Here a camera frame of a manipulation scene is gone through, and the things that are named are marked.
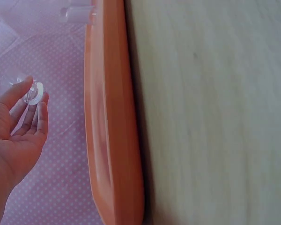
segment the orange plastic rim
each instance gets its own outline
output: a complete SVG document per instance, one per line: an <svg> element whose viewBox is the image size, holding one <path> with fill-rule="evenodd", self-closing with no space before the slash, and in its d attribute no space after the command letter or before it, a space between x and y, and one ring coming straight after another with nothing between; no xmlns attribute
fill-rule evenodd
<svg viewBox="0 0 281 225"><path fill-rule="evenodd" d="M106 225L140 225L144 190L122 0L99 0L85 49L92 194Z"/></svg>

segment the clear glass knob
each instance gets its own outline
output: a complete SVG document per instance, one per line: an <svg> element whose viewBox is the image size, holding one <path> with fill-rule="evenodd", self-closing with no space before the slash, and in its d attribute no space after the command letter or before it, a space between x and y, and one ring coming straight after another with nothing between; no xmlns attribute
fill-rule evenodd
<svg viewBox="0 0 281 225"><path fill-rule="evenodd" d="M39 103L44 94L44 85L41 82L34 81L30 90L23 97L24 102L29 105Z"/></svg>

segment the finger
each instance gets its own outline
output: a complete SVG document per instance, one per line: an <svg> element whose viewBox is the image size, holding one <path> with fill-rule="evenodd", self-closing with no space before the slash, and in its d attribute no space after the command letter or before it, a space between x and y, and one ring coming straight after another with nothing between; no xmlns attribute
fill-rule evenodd
<svg viewBox="0 0 281 225"><path fill-rule="evenodd" d="M34 114L36 113L37 105L29 105L24 122L20 129L18 129L13 136L24 135L31 128Z"/></svg>
<svg viewBox="0 0 281 225"><path fill-rule="evenodd" d="M35 136L43 145L48 136L48 110L45 102L40 102L38 105L38 122L37 122L37 132Z"/></svg>
<svg viewBox="0 0 281 225"><path fill-rule="evenodd" d="M48 105L49 101L49 94L47 92L44 93L41 102L45 102L46 105ZM29 131L27 131L27 134L34 135L37 131L37 122L38 122L38 110L36 110L36 113L34 114L33 121L31 124L31 128Z"/></svg>
<svg viewBox="0 0 281 225"><path fill-rule="evenodd" d="M2 96L0 96L0 103L4 104L8 110L11 110L17 101L30 90L32 82L32 76L28 76L24 81L14 84Z"/></svg>
<svg viewBox="0 0 281 225"><path fill-rule="evenodd" d="M25 112L25 109L27 108L27 103L23 101L23 99L20 99L15 106L10 111L10 117L11 117L11 126L10 126L10 132L14 130L14 128L17 126L20 118L22 117L23 113Z"/></svg>

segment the pink polka dot fabric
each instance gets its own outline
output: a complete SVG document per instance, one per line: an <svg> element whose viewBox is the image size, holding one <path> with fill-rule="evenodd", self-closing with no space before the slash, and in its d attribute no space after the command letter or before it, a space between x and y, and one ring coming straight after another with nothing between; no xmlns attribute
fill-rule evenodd
<svg viewBox="0 0 281 225"><path fill-rule="evenodd" d="M1 225L102 224L91 195L85 141L85 27L59 23L63 4L0 0L0 81L16 68L50 94L47 143L11 193Z"/></svg>

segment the wooden surface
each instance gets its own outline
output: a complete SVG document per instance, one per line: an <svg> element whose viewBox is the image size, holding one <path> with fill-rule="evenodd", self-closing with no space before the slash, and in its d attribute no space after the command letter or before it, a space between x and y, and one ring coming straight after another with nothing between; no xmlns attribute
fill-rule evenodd
<svg viewBox="0 0 281 225"><path fill-rule="evenodd" d="M126 0L155 225L281 225L281 0Z"/></svg>

